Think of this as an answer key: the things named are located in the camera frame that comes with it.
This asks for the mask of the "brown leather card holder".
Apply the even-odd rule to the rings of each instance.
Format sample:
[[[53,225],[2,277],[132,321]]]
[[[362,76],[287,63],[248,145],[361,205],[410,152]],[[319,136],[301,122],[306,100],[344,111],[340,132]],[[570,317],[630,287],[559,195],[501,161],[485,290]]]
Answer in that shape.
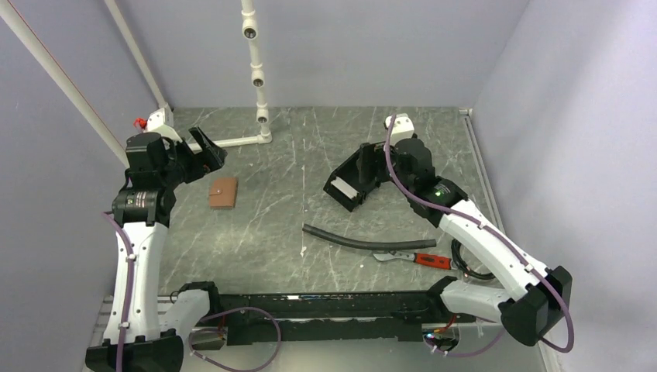
[[[208,204],[210,208],[234,208],[236,206],[239,181],[237,177],[220,177],[209,188]]]

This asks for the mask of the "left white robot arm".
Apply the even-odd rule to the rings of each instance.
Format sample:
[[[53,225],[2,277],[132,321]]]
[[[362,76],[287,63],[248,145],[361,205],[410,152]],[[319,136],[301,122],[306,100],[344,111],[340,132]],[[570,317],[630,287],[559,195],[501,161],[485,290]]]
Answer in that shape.
[[[215,324],[223,305],[212,282],[187,284],[163,317],[158,312],[160,259],[176,203],[175,189],[224,166],[226,151],[193,126],[200,146],[143,132],[126,141],[125,183],[104,216],[117,235],[118,262],[111,314],[101,345],[87,348],[92,371],[179,371],[199,321]]]

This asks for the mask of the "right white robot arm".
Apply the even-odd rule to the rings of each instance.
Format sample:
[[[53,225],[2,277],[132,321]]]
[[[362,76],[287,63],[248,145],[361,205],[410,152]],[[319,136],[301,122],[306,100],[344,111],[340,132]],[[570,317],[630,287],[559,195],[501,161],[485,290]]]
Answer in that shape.
[[[437,175],[432,153],[418,138],[363,143],[356,151],[360,181],[392,181],[414,212],[467,248],[501,284],[500,289],[442,280],[427,300],[432,319],[444,322],[455,313],[499,322],[519,343],[534,346],[565,321],[565,346],[548,345],[561,353],[574,345],[569,311],[573,278],[550,268],[513,243],[483,215],[455,182]]]

